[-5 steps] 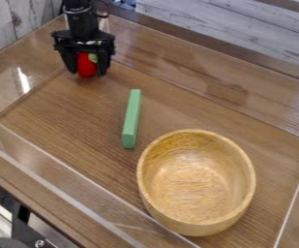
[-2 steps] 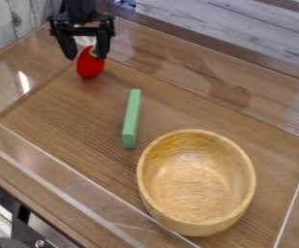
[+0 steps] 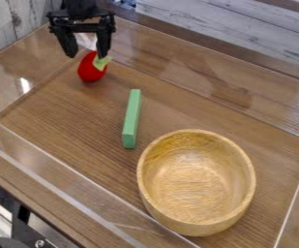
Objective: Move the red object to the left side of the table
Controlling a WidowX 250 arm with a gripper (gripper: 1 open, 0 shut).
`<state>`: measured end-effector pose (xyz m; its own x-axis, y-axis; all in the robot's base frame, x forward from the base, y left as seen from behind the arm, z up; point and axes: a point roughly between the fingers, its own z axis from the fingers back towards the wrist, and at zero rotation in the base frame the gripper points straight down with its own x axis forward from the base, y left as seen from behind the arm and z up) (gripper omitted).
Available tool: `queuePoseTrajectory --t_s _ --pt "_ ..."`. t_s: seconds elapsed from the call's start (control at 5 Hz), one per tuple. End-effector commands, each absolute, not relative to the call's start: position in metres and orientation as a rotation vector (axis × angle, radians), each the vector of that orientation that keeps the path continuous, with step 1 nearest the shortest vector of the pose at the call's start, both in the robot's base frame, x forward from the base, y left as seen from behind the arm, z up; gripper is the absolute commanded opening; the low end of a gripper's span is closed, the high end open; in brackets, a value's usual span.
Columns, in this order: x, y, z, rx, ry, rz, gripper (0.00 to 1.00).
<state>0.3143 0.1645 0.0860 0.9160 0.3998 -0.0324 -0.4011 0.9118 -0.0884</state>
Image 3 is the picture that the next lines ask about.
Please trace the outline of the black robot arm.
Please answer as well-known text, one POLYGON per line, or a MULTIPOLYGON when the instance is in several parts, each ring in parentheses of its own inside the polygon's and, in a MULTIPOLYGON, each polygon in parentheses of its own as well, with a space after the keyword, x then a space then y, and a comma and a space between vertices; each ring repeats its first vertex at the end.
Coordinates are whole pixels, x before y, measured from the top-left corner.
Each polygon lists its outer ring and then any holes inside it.
POLYGON ((55 34, 65 54, 78 53, 75 33, 95 33, 99 58, 107 57, 111 34, 115 32, 115 13, 102 9, 97 0, 63 0, 57 11, 47 13, 50 32, 55 34))

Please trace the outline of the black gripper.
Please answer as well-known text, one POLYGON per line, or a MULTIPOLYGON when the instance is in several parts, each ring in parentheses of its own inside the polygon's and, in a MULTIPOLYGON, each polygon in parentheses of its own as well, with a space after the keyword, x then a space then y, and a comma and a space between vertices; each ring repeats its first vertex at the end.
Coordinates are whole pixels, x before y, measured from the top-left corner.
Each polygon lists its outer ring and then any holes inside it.
POLYGON ((78 43, 73 33, 97 33, 99 58, 107 57, 111 44, 111 33, 115 32, 114 13, 95 10, 86 15, 70 15, 66 10, 47 13, 50 30, 58 37, 65 54, 74 58, 78 43))

